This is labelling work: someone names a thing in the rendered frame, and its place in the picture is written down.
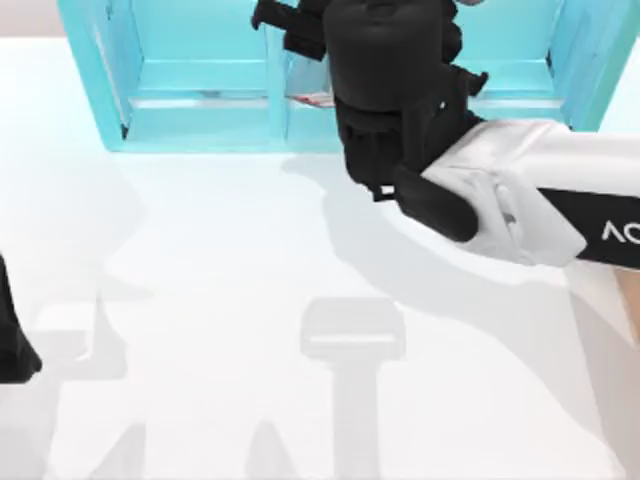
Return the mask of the red and white book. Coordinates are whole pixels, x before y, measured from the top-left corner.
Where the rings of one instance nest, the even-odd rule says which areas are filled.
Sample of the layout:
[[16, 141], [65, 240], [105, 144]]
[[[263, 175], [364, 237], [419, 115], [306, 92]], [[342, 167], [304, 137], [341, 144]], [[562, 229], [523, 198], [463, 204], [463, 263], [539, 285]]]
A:
[[315, 108], [334, 107], [334, 96], [329, 92], [296, 94], [293, 95], [291, 99], [300, 104]]

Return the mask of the light blue rack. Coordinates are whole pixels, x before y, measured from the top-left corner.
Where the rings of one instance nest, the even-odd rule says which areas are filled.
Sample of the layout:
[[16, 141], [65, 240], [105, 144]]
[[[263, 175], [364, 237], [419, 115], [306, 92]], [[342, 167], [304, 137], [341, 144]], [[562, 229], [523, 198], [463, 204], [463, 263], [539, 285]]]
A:
[[[104, 147], [128, 153], [335, 153], [326, 61], [253, 29], [257, 0], [57, 0]], [[483, 0], [460, 6], [457, 63], [489, 79], [487, 119], [597, 130], [640, 35], [640, 0]]]

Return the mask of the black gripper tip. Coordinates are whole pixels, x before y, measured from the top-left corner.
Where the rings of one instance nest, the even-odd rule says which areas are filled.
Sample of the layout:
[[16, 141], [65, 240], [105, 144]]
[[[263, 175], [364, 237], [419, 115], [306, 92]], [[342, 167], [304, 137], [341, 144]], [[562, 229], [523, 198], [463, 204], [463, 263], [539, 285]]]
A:
[[43, 361], [18, 319], [4, 257], [0, 254], [0, 385], [25, 384]]

